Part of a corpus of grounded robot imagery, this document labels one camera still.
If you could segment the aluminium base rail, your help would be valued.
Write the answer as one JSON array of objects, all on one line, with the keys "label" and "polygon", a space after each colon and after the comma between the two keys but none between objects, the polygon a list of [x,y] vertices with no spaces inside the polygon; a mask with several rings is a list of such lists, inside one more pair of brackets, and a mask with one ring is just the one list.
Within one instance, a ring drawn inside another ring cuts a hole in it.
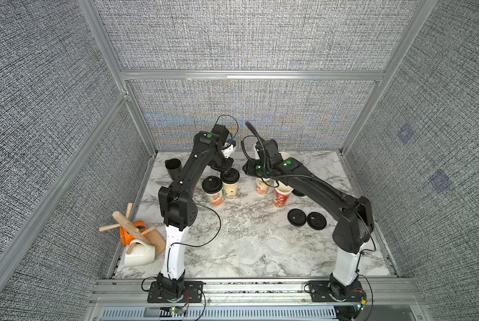
[{"label": "aluminium base rail", "polygon": [[99,280],[84,320],[432,320],[411,279],[359,281],[338,302],[326,278],[188,279],[181,300],[150,303],[153,280]]}]

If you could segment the black cylindrical cup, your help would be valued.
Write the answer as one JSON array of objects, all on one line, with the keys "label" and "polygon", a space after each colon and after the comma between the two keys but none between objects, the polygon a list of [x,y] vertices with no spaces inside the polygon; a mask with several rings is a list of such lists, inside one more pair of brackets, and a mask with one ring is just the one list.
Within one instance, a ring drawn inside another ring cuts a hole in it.
[{"label": "black cylindrical cup", "polygon": [[170,178],[175,181],[177,180],[177,177],[179,176],[180,172],[182,171],[182,162],[180,159],[173,158],[173,159],[168,159],[164,162],[165,169],[167,170],[167,173],[169,174]]}]

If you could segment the middle yellow paper cup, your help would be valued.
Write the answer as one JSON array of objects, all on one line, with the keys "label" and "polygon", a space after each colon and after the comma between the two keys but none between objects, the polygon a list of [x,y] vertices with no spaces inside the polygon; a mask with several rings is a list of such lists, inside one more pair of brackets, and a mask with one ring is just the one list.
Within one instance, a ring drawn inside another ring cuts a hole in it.
[{"label": "middle yellow paper cup", "polygon": [[266,178],[257,178],[255,182],[255,190],[260,195],[265,195],[268,193],[272,187],[272,180]]}]

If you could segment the black plastic cup lid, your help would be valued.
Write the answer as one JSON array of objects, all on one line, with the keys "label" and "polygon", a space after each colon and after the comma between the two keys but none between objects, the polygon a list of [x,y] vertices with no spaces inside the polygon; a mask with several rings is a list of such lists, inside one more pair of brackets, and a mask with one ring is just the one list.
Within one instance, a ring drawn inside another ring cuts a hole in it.
[{"label": "black plastic cup lid", "polygon": [[231,168],[226,173],[221,173],[220,179],[224,184],[234,185],[239,182],[240,174],[237,169]]},{"label": "black plastic cup lid", "polygon": [[305,196],[305,194],[301,193],[300,191],[298,191],[298,190],[296,190],[296,189],[294,189],[294,190],[292,191],[292,193],[293,193],[295,196],[297,196],[297,197],[304,197],[304,196]]},{"label": "black plastic cup lid", "polygon": [[223,182],[219,177],[208,176],[202,182],[202,189],[207,194],[216,194],[222,191]]},{"label": "black plastic cup lid", "polygon": [[307,215],[301,209],[291,209],[287,218],[290,224],[296,227],[302,227],[307,222]]},{"label": "black plastic cup lid", "polygon": [[327,226],[327,220],[324,215],[318,212],[311,212],[307,216],[307,224],[313,230],[324,230]]}]

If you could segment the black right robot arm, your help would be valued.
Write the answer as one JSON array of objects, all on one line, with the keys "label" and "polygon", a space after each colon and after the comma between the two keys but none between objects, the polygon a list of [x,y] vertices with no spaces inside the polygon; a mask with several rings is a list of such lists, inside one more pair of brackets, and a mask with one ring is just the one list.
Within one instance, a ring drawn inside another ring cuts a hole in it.
[{"label": "black right robot arm", "polygon": [[367,249],[375,229],[371,202],[366,197],[355,198],[339,191],[295,158],[283,160],[277,156],[275,160],[273,165],[248,160],[242,169],[248,176],[269,178],[298,190],[337,221],[333,241],[338,250],[329,279],[329,296],[338,302],[345,301],[359,287],[361,252]]}]

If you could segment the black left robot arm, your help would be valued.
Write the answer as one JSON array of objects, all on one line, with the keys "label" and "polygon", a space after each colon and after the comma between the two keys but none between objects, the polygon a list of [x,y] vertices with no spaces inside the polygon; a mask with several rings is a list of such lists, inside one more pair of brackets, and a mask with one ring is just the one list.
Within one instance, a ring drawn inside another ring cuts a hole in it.
[{"label": "black left robot arm", "polygon": [[163,292],[180,298],[184,292],[184,244],[190,227],[194,224],[198,208],[193,201],[197,183],[207,166],[226,173],[233,159],[222,149],[230,132],[223,125],[215,125],[212,131],[201,131],[194,137],[191,155],[182,171],[168,187],[159,190],[160,212],[166,226],[167,244],[164,264],[156,283]]}]

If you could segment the orange mug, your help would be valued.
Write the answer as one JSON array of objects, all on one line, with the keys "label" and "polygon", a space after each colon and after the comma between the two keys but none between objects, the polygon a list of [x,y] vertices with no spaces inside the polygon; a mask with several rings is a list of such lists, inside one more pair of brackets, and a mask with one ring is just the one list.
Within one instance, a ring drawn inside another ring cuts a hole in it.
[{"label": "orange mug", "polygon": [[[133,223],[135,227],[137,227],[140,232],[143,232],[146,230],[146,224],[143,221],[136,221]],[[130,235],[126,230],[124,230],[122,227],[119,228],[120,231],[120,239],[122,242],[122,245],[124,247],[128,246],[130,242],[134,239],[132,235]]]}]

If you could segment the red milk tea paper cup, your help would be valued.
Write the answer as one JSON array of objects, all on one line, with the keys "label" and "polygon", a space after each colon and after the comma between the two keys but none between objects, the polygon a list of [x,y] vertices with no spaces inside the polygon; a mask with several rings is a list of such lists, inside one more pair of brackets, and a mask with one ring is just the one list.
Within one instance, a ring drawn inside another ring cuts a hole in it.
[{"label": "red milk tea paper cup", "polygon": [[273,199],[274,206],[277,208],[285,207],[293,191],[294,189],[289,185],[285,185],[280,181],[276,181]]}]

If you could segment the wooden mug tree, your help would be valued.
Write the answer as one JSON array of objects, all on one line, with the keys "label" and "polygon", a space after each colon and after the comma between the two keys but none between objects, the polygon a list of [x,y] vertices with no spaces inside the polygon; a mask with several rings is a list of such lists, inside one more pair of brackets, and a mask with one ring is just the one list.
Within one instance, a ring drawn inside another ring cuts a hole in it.
[{"label": "wooden mug tree", "polygon": [[130,235],[132,235],[134,239],[142,240],[143,242],[154,246],[156,249],[156,257],[158,257],[165,250],[166,242],[164,238],[160,235],[156,227],[146,227],[146,230],[140,232],[140,230],[133,225],[133,222],[131,222],[130,219],[133,207],[133,203],[128,203],[125,215],[120,215],[120,217],[118,217],[113,214],[113,218],[116,220],[116,224],[99,227],[98,230],[103,232],[113,229],[119,229],[120,227],[122,227]]}]

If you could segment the white mug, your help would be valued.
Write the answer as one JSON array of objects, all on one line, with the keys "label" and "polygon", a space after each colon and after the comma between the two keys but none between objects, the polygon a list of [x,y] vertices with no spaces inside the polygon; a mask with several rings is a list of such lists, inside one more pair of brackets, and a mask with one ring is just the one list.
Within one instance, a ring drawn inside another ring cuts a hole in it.
[{"label": "white mug", "polygon": [[125,249],[124,267],[143,266],[152,263],[156,257],[156,249],[154,246],[143,242],[139,239],[134,239]]}]

